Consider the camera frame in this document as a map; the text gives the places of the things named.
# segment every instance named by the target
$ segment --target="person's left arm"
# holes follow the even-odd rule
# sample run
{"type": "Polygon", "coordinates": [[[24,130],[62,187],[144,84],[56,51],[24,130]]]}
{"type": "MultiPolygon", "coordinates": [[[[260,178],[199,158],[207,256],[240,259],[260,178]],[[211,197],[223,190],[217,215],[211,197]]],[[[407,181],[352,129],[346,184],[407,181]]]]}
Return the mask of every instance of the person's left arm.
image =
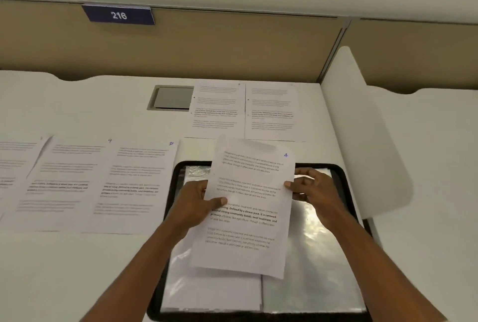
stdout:
{"type": "Polygon", "coordinates": [[[207,180],[186,183],[164,222],[144,243],[81,322],[141,322],[164,265],[189,228],[202,222],[226,198],[203,200],[207,180]]]}

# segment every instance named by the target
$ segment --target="person's left hand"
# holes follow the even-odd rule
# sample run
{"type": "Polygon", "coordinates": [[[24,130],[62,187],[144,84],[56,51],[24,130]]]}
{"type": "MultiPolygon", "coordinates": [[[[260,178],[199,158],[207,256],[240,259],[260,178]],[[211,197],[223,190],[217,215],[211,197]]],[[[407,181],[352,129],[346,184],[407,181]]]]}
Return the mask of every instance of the person's left hand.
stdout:
{"type": "Polygon", "coordinates": [[[207,180],[189,181],[179,192],[164,222],[169,223],[182,237],[189,228],[199,225],[211,212],[228,202],[225,197],[204,200],[207,180]]]}

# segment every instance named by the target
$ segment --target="white desk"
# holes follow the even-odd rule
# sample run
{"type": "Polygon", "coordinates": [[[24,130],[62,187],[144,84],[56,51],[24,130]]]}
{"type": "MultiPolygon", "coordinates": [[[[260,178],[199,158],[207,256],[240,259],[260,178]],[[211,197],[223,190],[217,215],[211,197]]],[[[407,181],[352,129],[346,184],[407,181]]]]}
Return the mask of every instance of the white desk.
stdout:
{"type": "Polygon", "coordinates": [[[478,91],[369,91],[414,183],[410,205],[373,218],[383,249],[450,321],[476,321],[478,91]]]}
{"type": "MultiPolygon", "coordinates": [[[[146,110],[157,84],[194,80],[100,76],[64,82],[46,73],[0,71],[0,138],[54,134],[138,144],[181,138],[187,112],[146,110]]],[[[344,168],[320,85],[296,86],[309,142],[288,147],[297,162],[344,168]]],[[[214,144],[183,139],[176,162],[209,161],[214,144]]],[[[0,321],[78,320],[144,241],[138,235],[0,233],[0,321]]]]}

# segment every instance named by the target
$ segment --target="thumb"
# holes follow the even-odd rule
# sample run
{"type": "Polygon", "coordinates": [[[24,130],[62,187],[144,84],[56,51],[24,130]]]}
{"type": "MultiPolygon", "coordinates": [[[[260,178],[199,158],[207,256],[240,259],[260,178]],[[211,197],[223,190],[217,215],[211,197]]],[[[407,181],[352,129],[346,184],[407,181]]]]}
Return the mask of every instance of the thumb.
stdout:
{"type": "Polygon", "coordinates": [[[284,186],[292,192],[297,192],[300,194],[307,194],[309,191],[309,186],[303,185],[298,182],[285,181],[284,186]]]}
{"type": "Polygon", "coordinates": [[[219,209],[221,206],[228,203],[228,199],[225,197],[215,197],[211,200],[206,200],[210,210],[219,209]]]}

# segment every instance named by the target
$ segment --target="black folder edge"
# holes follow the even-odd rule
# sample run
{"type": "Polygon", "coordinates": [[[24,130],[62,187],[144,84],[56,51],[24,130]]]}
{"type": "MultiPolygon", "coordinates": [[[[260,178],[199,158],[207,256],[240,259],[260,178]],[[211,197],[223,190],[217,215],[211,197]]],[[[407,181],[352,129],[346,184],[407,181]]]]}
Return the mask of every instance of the black folder edge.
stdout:
{"type": "MultiPolygon", "coordinates": [[[[169,209],[173,205],[176,197],[176,186],[180,176],[180,172],[186,166],[211,166],[211,161],[182,161],[179,162],[173,170],[171,177],[171,184],[169,185],[168,199],[166,202],[166,208],[164,210],[164,218],[166,218],[169,209]]],[[[327,168],[332,174],[332,179],[337,188],[338,194],[342,199],[342,202],[347,207],[348,211],[352,214],[355,220],[357,218],[357,212],[355,210],[354,203],[352,201],[352,194],[350,193],[349,184],[343,169],[332,163],[296,163],[298,167],[311,167],[311,168],[327,168]]],[[[367,220],[363,220],[364,228],[371,235],[370,227],[367,220]]],[[[368,312],[364,313],[263,313],[263,312],[163,312],[161,313],[161,304],[163,302],[164,288],[166,287],[166,278],[168,275],[169,259],[166,262],[163,273],[159,280],[156,289],[151,297],[150,303],[147,309],[148,317],[153,321],[215,321],[215,320],[228,320],[234,319],[240,321],[247,319],[248,321],[286,321],[286,320],[302,320],[302,321],[357,321],[357,322],[371,322],[372,319],[368,312]]]]}

